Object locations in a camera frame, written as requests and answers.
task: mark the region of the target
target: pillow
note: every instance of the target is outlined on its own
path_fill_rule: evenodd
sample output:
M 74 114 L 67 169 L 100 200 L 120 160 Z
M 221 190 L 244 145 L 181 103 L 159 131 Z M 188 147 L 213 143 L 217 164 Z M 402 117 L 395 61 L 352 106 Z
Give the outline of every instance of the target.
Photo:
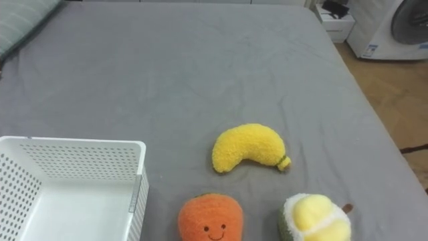
M 0 60 L 4 60 L 61 1 L 0 0 Z

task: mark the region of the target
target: white plastic basket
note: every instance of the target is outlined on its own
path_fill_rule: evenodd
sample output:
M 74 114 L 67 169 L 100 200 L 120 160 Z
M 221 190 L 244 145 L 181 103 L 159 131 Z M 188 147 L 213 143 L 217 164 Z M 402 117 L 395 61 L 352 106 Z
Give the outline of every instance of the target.
M 1 137 L 0 241 L 139 241 L 140 141 Z

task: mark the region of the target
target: basket handle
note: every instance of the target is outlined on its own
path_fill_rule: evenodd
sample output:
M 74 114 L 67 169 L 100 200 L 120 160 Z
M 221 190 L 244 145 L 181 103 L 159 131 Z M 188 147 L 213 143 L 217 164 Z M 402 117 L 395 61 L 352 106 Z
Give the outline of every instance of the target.
M 142 175 L 135 176 L 134 188 L 132 190 L 131 202 L 129 203 L 128 212 L 133 213 L 136 209 L 136 203 L 138 201 L 138 195 L 140 194 Z

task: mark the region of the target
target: yellow plush toy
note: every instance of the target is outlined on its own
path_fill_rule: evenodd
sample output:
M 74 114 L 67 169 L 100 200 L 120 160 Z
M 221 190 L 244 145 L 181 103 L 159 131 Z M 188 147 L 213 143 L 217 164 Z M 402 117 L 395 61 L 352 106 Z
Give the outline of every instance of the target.
M 260 124 L 245 124 L 222 133 L 214 144 L 213 166 L 219 172 L 231 171 L 242 160 L 250 159 L 283 171 L 291 160 L 281 137 Z
M 342 209 L 318 194 L 299 193 L 280 210 L 278 226 L 282 241 L 350 241 L 352 205 Z

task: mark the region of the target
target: washing machine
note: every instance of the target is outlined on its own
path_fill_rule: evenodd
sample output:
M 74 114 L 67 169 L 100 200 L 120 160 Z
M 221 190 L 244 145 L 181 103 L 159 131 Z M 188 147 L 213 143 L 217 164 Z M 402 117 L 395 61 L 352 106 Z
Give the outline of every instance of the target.
M 347 39 L 357 57 L 428 59 L 428 0 L 350 0 L 355 26 Z

